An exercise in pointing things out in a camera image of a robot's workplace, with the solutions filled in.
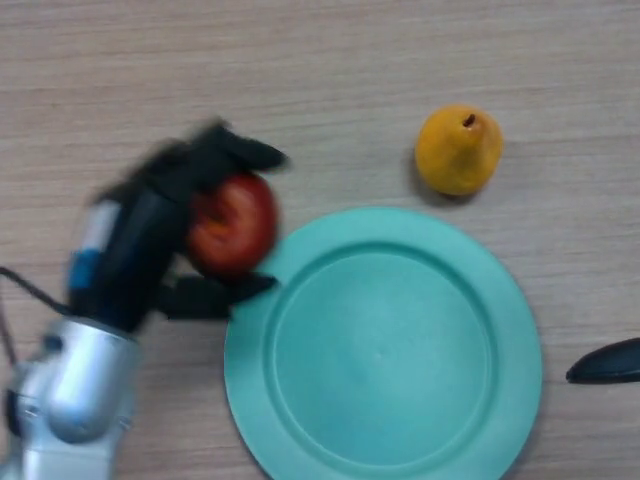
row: wooden table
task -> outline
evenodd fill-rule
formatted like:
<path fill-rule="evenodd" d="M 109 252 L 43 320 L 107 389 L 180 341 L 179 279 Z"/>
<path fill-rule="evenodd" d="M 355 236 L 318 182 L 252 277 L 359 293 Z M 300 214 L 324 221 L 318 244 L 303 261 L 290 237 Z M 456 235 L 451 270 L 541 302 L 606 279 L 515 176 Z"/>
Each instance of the wooden table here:
<path fill-rule="evenodd" d="M 638 387 L 570 386 L 564 373 L 640 333 L 638 25 L 632 0 L 2 0 L 0 262 L 61 295 L 95 188 L 221 115 L 293 158 L 273 177 L 286 231 L 402 206 L 460 226 L 514 273 L 546 391 L 509 478 L 637 478 Z M 450 102 L 487 109 L 507 140 L 466 204 L 407 173 L 424 118 Z M 52 316 L 4 291 L 24 357 Z M 263 478 L 229 416 L 223 337 L 224 325 L 149 327 L 119 479 Z"/>

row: blue label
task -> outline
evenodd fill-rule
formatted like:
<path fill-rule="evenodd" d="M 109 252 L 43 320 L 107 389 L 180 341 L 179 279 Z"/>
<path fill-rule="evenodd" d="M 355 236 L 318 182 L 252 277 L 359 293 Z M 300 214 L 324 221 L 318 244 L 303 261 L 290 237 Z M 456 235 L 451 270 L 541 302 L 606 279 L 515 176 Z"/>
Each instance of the blue label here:
<path fill-rule="evenodd" d="M 69 275 L 69 288 L 86 289 L 91 286 L 93 272 L 98 265 L 102 252 L 99 250 L 82 250 L 73 255 L 73 265 Z"/>

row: teal plate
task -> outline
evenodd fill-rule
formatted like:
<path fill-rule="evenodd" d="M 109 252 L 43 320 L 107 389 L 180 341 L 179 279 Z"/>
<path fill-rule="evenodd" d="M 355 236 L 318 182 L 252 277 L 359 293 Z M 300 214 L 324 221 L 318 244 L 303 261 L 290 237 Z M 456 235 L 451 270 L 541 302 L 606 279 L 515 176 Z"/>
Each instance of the teal plate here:
<path fill-rule="evenodd" d="M 542 356 L 527 301 L 484 247 L 392 208 L 332 214 L 262 266 L 225 380 L 275 480 L 494 480 L 534 424 Z"/>

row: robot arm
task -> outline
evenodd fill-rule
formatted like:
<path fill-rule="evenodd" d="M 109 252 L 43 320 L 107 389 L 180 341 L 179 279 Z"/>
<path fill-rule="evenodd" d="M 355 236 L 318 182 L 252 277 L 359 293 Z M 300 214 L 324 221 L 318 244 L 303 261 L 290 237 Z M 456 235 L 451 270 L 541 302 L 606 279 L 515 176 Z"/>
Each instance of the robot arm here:
<path fill-rule="evenodd" d="M 69 315 L 55 322 L 40 352 L 20 364 L 7 390 L 10 452 L 0 480 L 110 480 L 119 442 L 132 424 L 139 362 L 135 335 L 149 312 L 170 318 L 228 317 L 230 304 L 275 280 L 250 274 L 226 285 L 207 276 L 164 284 L 191 226 L 191 199 L 238 170 L 284 162 L 272 147 L 216 123 L 175 142 L 89 209 L 72 256 Z"/>

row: red apple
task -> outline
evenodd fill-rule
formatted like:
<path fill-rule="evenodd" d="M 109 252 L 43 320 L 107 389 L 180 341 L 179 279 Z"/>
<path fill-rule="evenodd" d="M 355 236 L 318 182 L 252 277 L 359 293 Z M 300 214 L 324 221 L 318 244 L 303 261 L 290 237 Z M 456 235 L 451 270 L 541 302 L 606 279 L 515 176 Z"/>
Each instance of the red apple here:
<path fill-rule="evenodd" d="M 188 251 L 202 273 L 240 277 L 253 270 L 276 243 L 276 200 L 257 175 L 231 177 L 213 194 L 197 196 L 194 208 Z"/>

